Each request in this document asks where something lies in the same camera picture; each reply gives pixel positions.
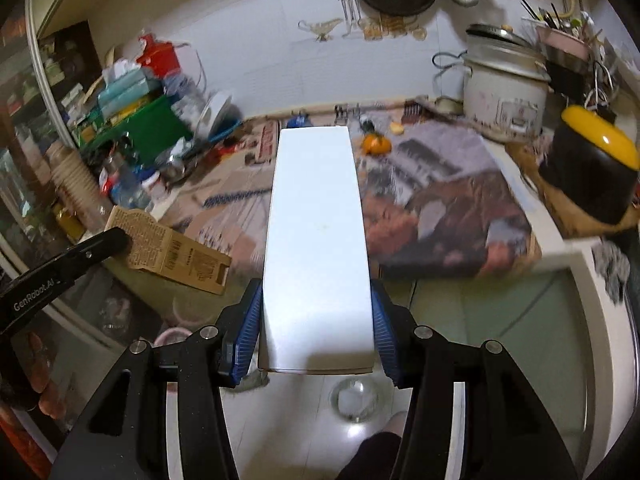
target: rice cooker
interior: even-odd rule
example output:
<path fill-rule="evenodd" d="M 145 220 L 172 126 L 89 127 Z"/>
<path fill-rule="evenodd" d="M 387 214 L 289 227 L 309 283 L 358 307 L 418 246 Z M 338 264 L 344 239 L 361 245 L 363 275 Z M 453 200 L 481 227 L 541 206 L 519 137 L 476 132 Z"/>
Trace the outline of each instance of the rice cooker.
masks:
<path fill-rule="evenodd" d="M 464 112 L 498 142 L 527 142 L 542 129 L 550 80 L 545 58 L 530 44 L 500 27 L 467 29 L 468 68 Z"/>

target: pink bowl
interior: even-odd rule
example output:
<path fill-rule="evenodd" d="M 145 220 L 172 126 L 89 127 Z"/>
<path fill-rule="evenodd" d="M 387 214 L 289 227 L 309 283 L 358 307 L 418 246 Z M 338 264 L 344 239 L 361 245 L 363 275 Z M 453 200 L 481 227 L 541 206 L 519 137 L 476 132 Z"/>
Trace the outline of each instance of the pink bowl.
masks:
<path fill-rule="evenodd" d="M 583 61 L 589 60 L 589 46 L 571 34 L 549 27 L 538 27 L 536 30 L 542 43 L 578 57 Z"/>

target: gray cloth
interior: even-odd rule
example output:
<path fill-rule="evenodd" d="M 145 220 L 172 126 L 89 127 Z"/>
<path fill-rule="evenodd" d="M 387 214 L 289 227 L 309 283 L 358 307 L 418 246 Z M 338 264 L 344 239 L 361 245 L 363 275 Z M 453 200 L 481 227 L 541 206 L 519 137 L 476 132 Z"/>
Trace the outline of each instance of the gray cloth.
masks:
<path fill-rule="evenodd" d="M 609 241 L 593 246 L 591 253 L 596 272 L 604 278 L 607 295 L 614 303 L 621 303 L 626 280 L 629 279 L 629 259 Z"/>

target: rice cooker lid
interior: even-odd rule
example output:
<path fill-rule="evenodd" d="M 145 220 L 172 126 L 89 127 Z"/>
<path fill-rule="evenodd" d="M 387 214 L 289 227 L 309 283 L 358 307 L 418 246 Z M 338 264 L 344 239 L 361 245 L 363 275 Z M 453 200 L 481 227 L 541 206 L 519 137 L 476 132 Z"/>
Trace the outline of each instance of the rice cooker lid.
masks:
<path fill-rule="evenodd" d="M 486 25 L 484 23 L 474 23 L 469 25 L 466 33 L 470 36 L 479 36 L 480 38 L 491 38 L 492 40 L 505 41 L 507 43 L 516 44 L 525 48 L 533 48 L 529 41 L 520 36 L 509 32 L 502 27 L 495 25 Z"/>

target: brown cardboard packaging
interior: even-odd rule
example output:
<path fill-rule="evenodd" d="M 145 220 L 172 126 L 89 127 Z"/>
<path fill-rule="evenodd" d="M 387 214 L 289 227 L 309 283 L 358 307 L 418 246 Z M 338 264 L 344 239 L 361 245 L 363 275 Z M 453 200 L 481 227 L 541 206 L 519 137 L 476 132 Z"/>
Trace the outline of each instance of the brown cardboard packaging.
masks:
<path fill-rule="evenodd" d="M 130 269 L 148 270 L 174 282 L 222 294 L 231 257 L 161 226 L 140 209 L 114 207 L 107 229 L 120 227 L 132 240 L 126 256 Z"/>

